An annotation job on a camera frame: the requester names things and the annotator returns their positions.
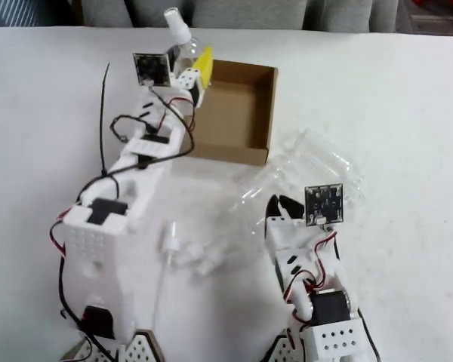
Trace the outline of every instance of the circuit board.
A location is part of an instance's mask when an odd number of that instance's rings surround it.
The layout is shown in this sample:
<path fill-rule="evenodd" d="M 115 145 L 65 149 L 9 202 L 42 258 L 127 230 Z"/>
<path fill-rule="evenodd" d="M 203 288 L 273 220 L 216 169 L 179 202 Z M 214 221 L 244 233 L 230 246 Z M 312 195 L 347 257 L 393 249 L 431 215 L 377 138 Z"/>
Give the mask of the circuit board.
<path fill-rule="evenodd" d="M 140 85 L 170 87 L 170 66 L 167 54 L 133 54 L 137 81 Z"/>
<path fill-rule="evenodd" d="M 307 226 L 344 221 L 342 184 L 307 186 L 305 188 Z"/>

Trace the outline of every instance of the black claw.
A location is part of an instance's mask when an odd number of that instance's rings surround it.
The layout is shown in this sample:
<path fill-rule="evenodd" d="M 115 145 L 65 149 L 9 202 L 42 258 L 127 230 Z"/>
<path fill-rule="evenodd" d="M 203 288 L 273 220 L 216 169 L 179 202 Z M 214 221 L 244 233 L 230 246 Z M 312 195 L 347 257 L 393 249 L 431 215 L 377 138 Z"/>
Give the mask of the black claw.
<path fill-rule="evenodd" d="M 279 201 L 292 219 L 302 219 L 304 217 L 305 207 L 300 202 L 284 195 L 280 195 Z"/>
<path fill-rule="evenodd" d="M 267 236 L 267 218 L 282 216 L 279 209 L 279 198 L 277 195 L 272 195 L 270 198 L 267 208 L 265 209 L 265 226 L 263 230 L 263 237 Z"/>

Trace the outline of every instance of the white spray nozzle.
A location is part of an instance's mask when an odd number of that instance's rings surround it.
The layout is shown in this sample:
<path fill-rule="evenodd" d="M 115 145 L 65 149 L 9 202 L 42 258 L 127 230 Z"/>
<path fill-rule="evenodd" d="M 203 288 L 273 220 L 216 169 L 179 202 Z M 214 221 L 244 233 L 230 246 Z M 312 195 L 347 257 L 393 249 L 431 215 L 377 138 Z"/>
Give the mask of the white spray nozzle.
<path fill-rule="evenodd" d="M 169 222 L 165 227 L 165 238 L 163 239 L 162 251 L 170 253 L 180 249 L 180 242 L 177 238 L 176 222 Z"/>
<path fill-rule="evenodd" d="M 186 44 L 191 40 L 191 31 L 184 22 L 178 8 L 169 8 L 165 11 L 165 19 L 169 30 L 178 45 Z"/>

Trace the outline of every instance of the open cardboard box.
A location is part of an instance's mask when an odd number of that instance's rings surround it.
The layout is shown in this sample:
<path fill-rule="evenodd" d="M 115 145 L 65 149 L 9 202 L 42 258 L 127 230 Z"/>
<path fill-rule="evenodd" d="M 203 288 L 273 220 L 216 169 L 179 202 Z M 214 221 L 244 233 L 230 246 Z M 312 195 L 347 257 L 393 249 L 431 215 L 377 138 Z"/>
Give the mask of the open cardboard box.
<path fill-rule="evenodd" d="M 243 164 L 267 162 L 277 68 L 215 60 L 196 112 L 191 156 Z"/>

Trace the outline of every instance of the gray chair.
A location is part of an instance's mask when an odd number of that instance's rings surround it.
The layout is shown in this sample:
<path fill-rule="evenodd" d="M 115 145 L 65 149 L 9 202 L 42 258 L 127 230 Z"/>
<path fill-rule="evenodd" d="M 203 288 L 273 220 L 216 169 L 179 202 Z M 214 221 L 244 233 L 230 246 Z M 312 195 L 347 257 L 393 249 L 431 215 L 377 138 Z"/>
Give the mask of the gray chair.
<path fill-rule="evenodd" d="M 398 0 L 82 0 L 89 26 L 166 26 L 171 6 L 201 28 L 393 32 Z"/>

